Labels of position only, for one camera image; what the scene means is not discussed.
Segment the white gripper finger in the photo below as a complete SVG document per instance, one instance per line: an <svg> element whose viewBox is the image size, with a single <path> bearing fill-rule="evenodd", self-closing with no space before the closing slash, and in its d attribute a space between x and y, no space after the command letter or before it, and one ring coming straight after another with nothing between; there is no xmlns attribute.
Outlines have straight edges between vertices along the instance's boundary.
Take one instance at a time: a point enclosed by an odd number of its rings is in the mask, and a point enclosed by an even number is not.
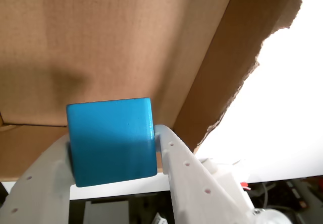
<svg viewBox="0 0 323 224"><path fill-rule="evenodd" d="M1 223L68 223L75 184L69 142L61 137L18 179L1 207Z"/></svg>
<svg viewBox="0 0 323 224"><path fill-rule="evenodd" d="M254 223L254 207L231 169L203 165L167 126L154 128L176 223Z"/></svg>

